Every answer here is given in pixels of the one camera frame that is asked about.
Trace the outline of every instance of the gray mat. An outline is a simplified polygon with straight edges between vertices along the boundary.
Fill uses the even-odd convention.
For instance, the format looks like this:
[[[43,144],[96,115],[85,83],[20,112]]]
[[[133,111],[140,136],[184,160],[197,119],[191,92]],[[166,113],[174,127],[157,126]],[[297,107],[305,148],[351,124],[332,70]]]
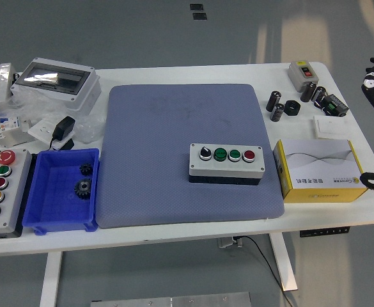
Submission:
[[[191,143],[262,146],[260,184],[190,183]],[[129,85],[111,90],[96,195],[100,227],[242,221],[283,212],[252,86]]]

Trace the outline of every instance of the gray floor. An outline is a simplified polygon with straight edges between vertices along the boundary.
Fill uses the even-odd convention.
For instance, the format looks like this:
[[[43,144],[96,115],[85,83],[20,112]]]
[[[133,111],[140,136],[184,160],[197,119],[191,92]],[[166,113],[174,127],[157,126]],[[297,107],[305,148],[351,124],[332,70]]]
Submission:
[[[0,63],[23,70],[35,57],[95,68],[325,63],[374,151],[374,108],[361,93],[374,56],[373,0],[0,1]],[[254,237],[269,259],[266,235]],[[294,306],[374,306],[374,225],[347,235],[286,233],[299,290]],[[45,255],[0,258],[0,305],[38,306]],[[287,306],[250,242],[216,240],[64,255],[58,306],[249,291],[253,306]]]

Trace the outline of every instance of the push button box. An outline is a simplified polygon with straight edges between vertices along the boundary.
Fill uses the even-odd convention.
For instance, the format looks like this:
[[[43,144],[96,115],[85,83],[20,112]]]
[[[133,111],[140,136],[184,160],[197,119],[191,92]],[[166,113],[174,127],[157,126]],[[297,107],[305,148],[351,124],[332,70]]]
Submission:
[[[189,182],[258,185],[264,172],[260,146],[190,145]]]
[[[0,152],[0,239],[21,235],[19,210],[31,158],[27,150]]]

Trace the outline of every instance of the control box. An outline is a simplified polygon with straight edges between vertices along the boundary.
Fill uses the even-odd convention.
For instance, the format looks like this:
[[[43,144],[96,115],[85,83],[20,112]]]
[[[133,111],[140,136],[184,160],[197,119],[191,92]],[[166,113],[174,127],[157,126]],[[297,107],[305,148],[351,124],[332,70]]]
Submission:
[[[33,92],[86,116],[100,96],[99,79],[94,67],[35,58],[10,89],[17,98]]]
[[[325,96],[319,105],[322,111],[329,116],[343,117],[348,111],[348,107],[333,94]]]
[[[27,150],[0,152],[0,239],[19,237],[22,233],[19,209],[31,159]]]
[[[302,93],[307,83],[317,85],[319,78],[308,61],[294,61],[289,65],[288,76],[295,89]]]
[[[260,146],[190,145],[189,182],[258,185],[264,172]]]

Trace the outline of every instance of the gear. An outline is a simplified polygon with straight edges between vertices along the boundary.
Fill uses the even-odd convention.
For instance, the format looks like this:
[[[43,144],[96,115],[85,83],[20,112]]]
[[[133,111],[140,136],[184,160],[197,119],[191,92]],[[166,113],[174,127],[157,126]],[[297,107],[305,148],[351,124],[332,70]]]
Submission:
[[[91,179],[83,179],[78,181],[74,187],[74,192],[82,200],[90,198]]]
[[[80,165],[80,172],[83,176],[90,176],[93,174],[93,167],[90,163],[84,163]]]

